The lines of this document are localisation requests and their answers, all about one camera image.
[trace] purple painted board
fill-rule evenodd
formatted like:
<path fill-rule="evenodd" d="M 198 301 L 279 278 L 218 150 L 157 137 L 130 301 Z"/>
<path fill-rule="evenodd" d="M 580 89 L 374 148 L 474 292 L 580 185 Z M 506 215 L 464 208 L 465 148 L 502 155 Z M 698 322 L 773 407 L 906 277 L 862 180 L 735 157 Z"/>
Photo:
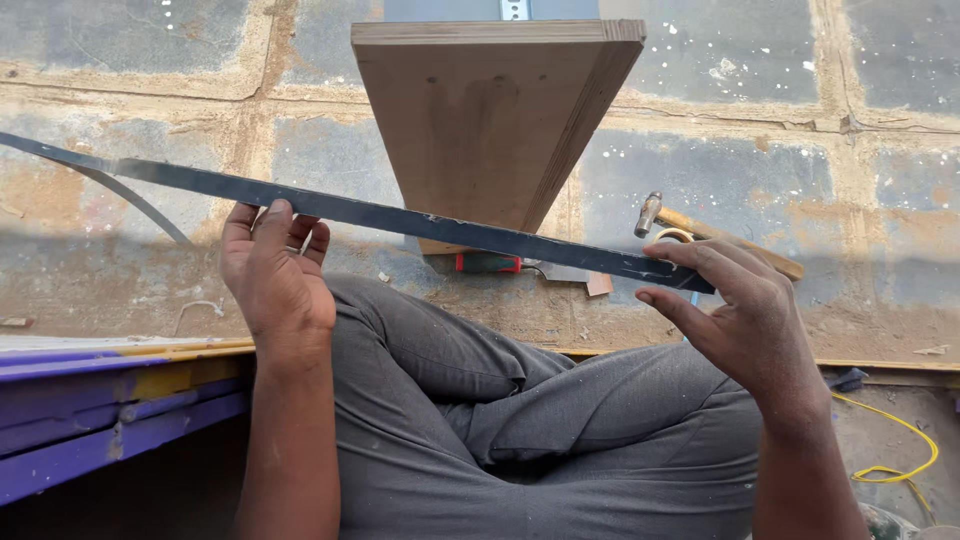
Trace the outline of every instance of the purple painted board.
<path fill-rule="evenodd" d="M 12 503 L 115 460 L 113 430 L 97 431 L 42 450 L 0 460 L 0 504 Z"/>
<path fill-rule="evenodd" d="M 169 362 L 164 356 L 119 356 L 114 358 L 88 358 L 41 364 L 0 366 L 0 382 L 38 379 L 57 375 L 74 375 L 107 369 L 150 366 Z"/>
<path fill-rule="evenodd" d="M 250 407 L 250 394 L 237 392 L 131 424 L 120 424 L 120 459 L 140 454 Z"/>
<path fill-rule="evenodd" d="M 168 410 L 236 392 L 243 388 L 245 383 L 246 381 L 241 379 L 215 380 L 170 396 L 124 405 L 120 409 L 120 420 L 130 423 L 157 416 Z"/>
<path fill-rule="evenodd" d="M 129 401 L 133 384 L 129 371 L 0 384 L 0 428 Z"/>
<path fill-rule="evenodd" d="M 103 405 L 81 410 L 68 418 L 43 418 L 0 429 L 0 455 L 100 430 L 117 421 L 120 405 Z"/>
<path fill-rule="evenodd" d="M 76 478 L 204 428 L 250 408 L 238 392 L 153 418 L 97 431 L 47 448 L 0 459 L 0 505 Z"/>
<path fill-rule="evenodd" d="M 69 362 L 91 358 L 109 358 L 122 356 L 116 351 L 104 349 L 54 350 L 54 351 L 4 351 L 0 353 L 0 366 L 43 364 L 50 362 Z"/>

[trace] hand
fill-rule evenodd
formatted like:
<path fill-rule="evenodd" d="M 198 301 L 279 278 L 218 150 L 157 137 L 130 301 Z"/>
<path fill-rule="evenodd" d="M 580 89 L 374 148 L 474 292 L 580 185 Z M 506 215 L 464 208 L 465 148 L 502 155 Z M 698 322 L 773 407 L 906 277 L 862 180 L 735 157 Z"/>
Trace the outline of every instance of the hand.
<path fill-rule="evenodd" d="M 244 203 L 233 207 L 224 224 L 219 261 L 220 276 L 253 340 L 258 347 L 260 341 L 281 347 L 328 342 L 336 319 L 333 296 L 321 273 L 329 227 L 316 217 L 294 219 L 290 203 L 282 199 L 260 217 L 258 211 Z M 302 248 L 311 232 L 303 255 L 286 249 Z"/>
<path fill-rule="evenodd" d="M 717 288 L 727 303 L 710 315 L 655 286 L 637 289 L 636 297 L 676 325 L 761 408 L 763 402 L 786 404 L 784 398 L 797 395 L 826 395 L 829 402 L 794 303 L 793 284 L 766 259 L 720 240 L 649 244 L 643 253 L 693 268 Z"/>

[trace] person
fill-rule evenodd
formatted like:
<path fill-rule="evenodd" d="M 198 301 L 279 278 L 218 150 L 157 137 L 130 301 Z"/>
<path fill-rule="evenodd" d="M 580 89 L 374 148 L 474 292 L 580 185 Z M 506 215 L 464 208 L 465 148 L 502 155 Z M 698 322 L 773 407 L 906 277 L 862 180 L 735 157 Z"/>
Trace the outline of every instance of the person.
<path fill-rule="evenodd" d="M 756 253 L 645 246 L 726 304 L 643 286 L 689 343 L 575 365 L 324 274 L 323 222 L 258 210 L 219 261 L 256 344 L 242 538 L 870 538 L 792 285 Z"/>

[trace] red screwdriver handle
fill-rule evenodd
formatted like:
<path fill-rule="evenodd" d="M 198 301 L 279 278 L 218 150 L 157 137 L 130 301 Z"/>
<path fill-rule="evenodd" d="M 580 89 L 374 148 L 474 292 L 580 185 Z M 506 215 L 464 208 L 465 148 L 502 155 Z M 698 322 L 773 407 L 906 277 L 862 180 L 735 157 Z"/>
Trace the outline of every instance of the red screwdriver handle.
<path fill-rule="evenodd" d="M 496 253 L 458 253 L 458 272 L 519 272 L 522 268 L 519 257 Z"/>

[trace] hammer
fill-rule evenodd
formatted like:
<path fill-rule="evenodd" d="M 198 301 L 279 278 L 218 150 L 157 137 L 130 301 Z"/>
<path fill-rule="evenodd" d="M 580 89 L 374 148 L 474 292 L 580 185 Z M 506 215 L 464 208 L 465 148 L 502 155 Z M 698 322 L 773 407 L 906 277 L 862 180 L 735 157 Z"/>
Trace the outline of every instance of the hammer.
<path fill-rule="evenodd" d="M 716 238 L 726 240 L 734 246 L 747 250 L 754 250 L 763 258 L 767 259 L 778 272 L 790 278 L 791 282 L 798 282 L 804 276 L 804 266 L 795 260 L 791 260 L 774 252 L 761 248 L 754 242 L 744 240 L 720 229 L 714 229 L 702 221 L 687 217 L 676 210 L 669 209 L 663 205 L 663 194 L 659 191 L 652 191 L 647 200 L 643 202 L 643 208 L 640 209 L 640 219 L 636 222 L 634 234 L 643 238 L 656 223 L 664 227 L 675 227 L 682 231 L 693 234 L 696 240 L 709 240 Z"/>

